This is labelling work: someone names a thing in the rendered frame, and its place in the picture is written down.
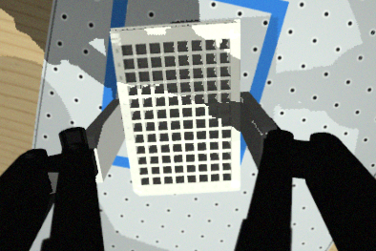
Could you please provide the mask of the white well plate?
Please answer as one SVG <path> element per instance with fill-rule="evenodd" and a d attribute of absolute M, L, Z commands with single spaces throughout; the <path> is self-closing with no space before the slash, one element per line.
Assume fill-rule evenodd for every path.
<path fill-rule="evenodd" d="M 134 192 L 239 190 L 240 20 L 110 36 Z"/>

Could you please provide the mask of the grey perforated base plate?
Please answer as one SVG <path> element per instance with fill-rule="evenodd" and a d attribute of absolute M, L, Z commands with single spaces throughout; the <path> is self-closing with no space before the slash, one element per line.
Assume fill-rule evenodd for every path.
<path fill-rule="evenodd" d="M 260 105 L 294 139 L 331 133 L 376 178 L 376 0 L 289 2 Z M 52 0 L 32 149 L 102 110 L 114 0 Z M 214 0 L 128 0 L 125 27 L 240 20 L 240 91 L 250 92 L 271 13 Z M 146 195 L 130 168 L 97 182 L 104 251 L 234 251 L 257 176 L 246 149 L 236 191 Z M 334 243 L 305 179 L 293 178 L 292 251 Z"/>

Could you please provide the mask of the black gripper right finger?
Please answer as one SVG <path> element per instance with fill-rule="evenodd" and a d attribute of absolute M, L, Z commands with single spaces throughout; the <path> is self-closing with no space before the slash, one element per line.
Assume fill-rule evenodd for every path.
<path fill-rule="evenodd" d="M 305 179 L 338 251 L 376 251 L 376 178 L 336 136 L 294 139 L 249 92 L 240 132 L 259 171 L 234 251 L 292 251 L 293 178 Z"/>

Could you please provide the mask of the blue tape outline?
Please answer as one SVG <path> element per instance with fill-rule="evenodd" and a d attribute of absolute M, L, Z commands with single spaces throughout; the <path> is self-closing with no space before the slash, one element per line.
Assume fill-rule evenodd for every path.
<path fill-rule="evenodd" d="M 255 71 L 251 95 L 260 103 L 264 85 L 270 70 L 272 59 L 277 47 L 279 36 L 282 30 L 283 20 L 287 11 L 289 2 L 283 0 L 214 0 L 222 3 L 245 7 L 253 10 L 260 10 L 271 13 L 266 35 L 261 48 L 261 55 Z M 126 11 L 128 0 L 114 0 L 111 28 L 125 27 Z M 110 31 L 111 31 L 110 28 Z M 116 77 L 115 62 L 113 56 L 111 36 L 109 36 L 109 45 L 107 53 L 107 63 L 104 81 L 104 91 L 102 100 L 102 110 L 107 107 L 112 99 L 116 98 Z"/>

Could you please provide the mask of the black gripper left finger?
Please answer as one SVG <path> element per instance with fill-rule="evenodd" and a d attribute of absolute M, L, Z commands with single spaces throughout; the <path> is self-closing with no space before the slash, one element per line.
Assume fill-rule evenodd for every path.
<path fill-rule="evenodd" d="M 86 130 L 68 128 L 59 139 L 61 154 L 28 150 L 0 176 L 0 251 L 30 251 L 52 206 L 50 237 L 40 251 L 104 251 L 96 183 L 125 139 L 120 100 Z"/>

